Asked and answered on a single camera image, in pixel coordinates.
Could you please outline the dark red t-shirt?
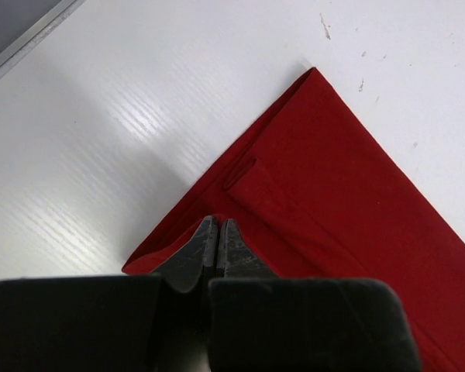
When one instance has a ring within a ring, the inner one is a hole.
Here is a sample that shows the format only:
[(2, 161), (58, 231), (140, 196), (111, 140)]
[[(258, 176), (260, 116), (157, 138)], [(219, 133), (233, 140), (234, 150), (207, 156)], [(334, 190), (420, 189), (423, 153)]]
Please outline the dark red t-shirt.
[(405, 307), (426, 371), (465, 371), (465, 243), (315, 68), (205, 172), (122, 267), (163, 263), (207, 215), (283, 277), (372, 277)]

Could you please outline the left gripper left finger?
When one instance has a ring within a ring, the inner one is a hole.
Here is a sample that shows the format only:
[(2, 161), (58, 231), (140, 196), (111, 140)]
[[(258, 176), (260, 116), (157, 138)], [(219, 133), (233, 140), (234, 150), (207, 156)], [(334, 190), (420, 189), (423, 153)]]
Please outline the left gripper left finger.
[(0, 371), (207, 371), (217, 219), (136, 276), (0, 281)]

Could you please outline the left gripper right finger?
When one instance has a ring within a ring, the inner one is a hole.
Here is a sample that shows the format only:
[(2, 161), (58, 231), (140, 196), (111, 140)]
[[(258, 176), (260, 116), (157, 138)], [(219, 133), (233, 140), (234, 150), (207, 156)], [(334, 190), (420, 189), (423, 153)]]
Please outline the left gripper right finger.
[(282, 279), (222, 224), (209, 282), (213, 371), (420, 371), (399, 297), (369, 278)]

